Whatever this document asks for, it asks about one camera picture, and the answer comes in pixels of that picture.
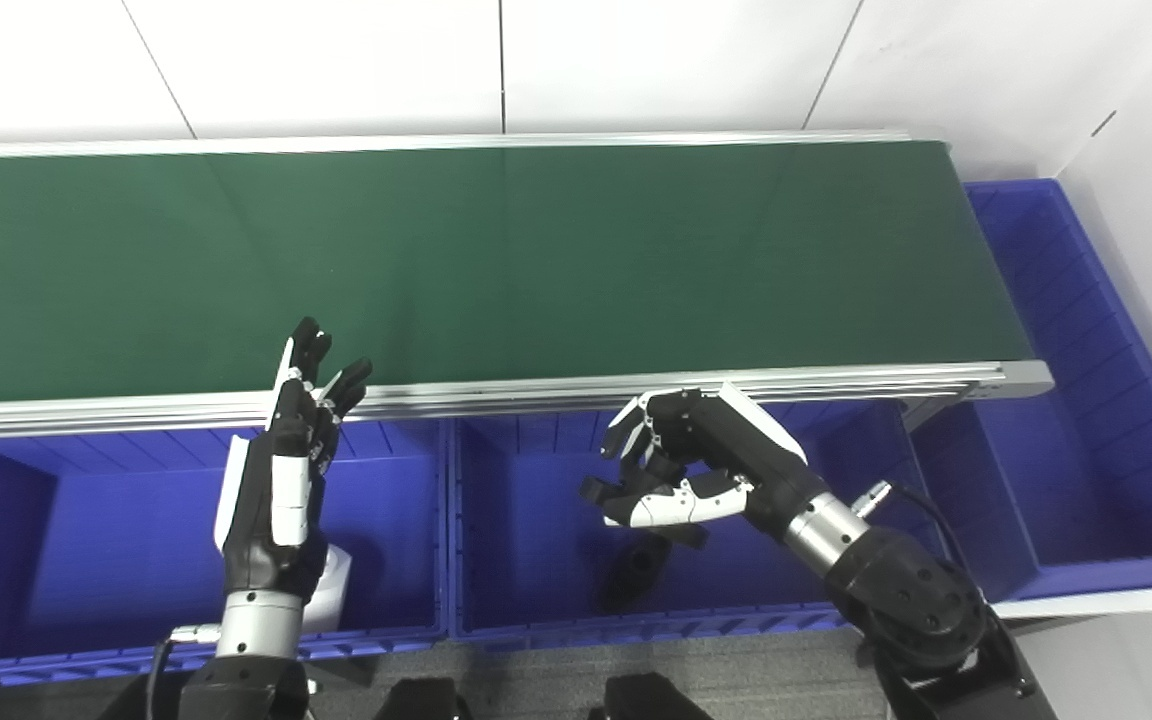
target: robotic hand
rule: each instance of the robotic hand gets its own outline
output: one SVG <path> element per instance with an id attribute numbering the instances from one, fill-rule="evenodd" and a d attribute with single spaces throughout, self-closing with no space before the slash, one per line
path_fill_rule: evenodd
<path id="1" fill-rule="evenodd" d="M 331 347 L 314 319 L 301 320 L 283 349 L 264 432 L 230 445 L 215 510 L 225 613 L 214 659 L 180 695 L 184 720 L 305 717 L 297 642 L 328 555 L 319 530 L 323 477 L 340 422 L 366 395 L 371 374 L 371 361 L 358 359 L 316 389 Z"/>
<path id="2" fill-rule="evenodd" d="M 617 448 L 620 483 L 586 478 L 581 488 L 605 523 L 699 546 L 696 524 L 744 515 L 806 562 L 873 643 L 900 720 L 1055 720 L 967 571 L 900 530 L 865 523 L 808 469 L 803 447 L 730 384 L 635 397 L 602 439 L 605 457 Z M 696 461 L 710 470 L 685 477 Z"/>

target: blue storage crate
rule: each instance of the blue storage crate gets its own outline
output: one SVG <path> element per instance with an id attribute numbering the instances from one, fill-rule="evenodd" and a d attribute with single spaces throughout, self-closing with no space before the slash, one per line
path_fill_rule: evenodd
<path id="1" fill-rule="evenodd" d="M 1152 359 L 1055 181 L 968 195 L 1055 391 L 914 433 L 992 600 L 1152 588 Z"/>
<path id="2" fill-rule="evenodd" d="M 353 556 L 340 632 L 305 659 L 424 649 L 445 635 L 447 420 L 351 423 L 323 529 Z M 0 682 L 143 673 L 174 627 L 219 621 L 212 544 L 229 435 L 180 430 L 0 439 Z M 174 651 L 188 670 L 211 646 Z"/>
<path id="3" fill-rule="evenodd" d="M 850 501 L 878 479 L 923 487 L 890 401 L 772 407 L 813 469 Z M 832 628 L 842 620 L 803 562 L 743 518 L 708 523 L 704 550 L 676 547 L 657 588 L 624 615 L 599 615 L 594 593 L 641 530 L 606 528 L 577 497 L 585 475 L 614 478 L 598 444 L 612 414 L 458 420 L 453 446 L 453 637 L 499 650 L 562 647 Z M 918 510 L 892 502 L 873 517 L 943 554 Z"/>

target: black cable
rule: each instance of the black cable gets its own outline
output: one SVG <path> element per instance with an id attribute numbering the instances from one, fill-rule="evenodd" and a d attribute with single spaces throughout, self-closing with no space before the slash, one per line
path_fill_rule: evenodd
<path id="1" fill-rule="evenodd" d="M 910 488 L 902 486 L 900 483 L 890 483 L 893 491 L 896 491 L 905 500 L 914 502 L 914 505 L 919 506 L 920 509 L 932 516 L 935 520 L 938 528 L 941 528 L 941 535 L 945 536 L 945 544 L 950 548 L 952 560 L 957 562 L 958 568 L 967 569 L 965 556 L 963 555 L 963 546 L 958 544 L 958 538 L 955 536 L 954 530 L 950 529 L 950 522 L 945 518 L 941 514 L 940 507 L 937 507 L 937 501 L 933 501 L 931 497 L 923 495 L 922 492 L 916 491 L 916 488 Z"/>
<path id="2" fill-rule="evenodd" d="M 154 645 L 154 661 L 150 662 L 150 676 L 145 680 L 145 720 L 154 720 L 154 696 L 159 687 L 159 675 L 168 666 L 168 655 L 175 642 L 170 638 L 159 641 Z"/>

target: green conveyor belt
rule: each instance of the green conveyor belt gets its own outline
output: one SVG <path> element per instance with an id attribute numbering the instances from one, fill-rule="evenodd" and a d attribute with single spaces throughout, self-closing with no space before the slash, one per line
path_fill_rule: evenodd
<path id="1" fill-rule="evenodd" d="M 0 400 L 1033 357 L 937 142 L 0 159 Z"/>

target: cable connector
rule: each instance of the cable connector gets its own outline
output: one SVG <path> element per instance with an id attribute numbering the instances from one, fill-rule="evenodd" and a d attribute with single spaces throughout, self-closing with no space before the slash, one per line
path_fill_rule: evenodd
<path id="1" fill-rule="evenodd" d="M 863 493 L 863 495 L 856 498 L 855 502 L 851 502 L 851 513 L 856 518 L 867 518 L 873 510 L 878 510 L 878 506 L 882 505 L 884 500 L 887 500 L 887 495 L 892 492 L 892 484 L 887 480 L 878 480 L 874 483 L 874 487 L 869 488 Z"/>
<path id="2" fill-rule="evenodd" d="M 215 644 L 220 641 L 220 623 L 172 628 L 168 639 L 175 644 Z"/>

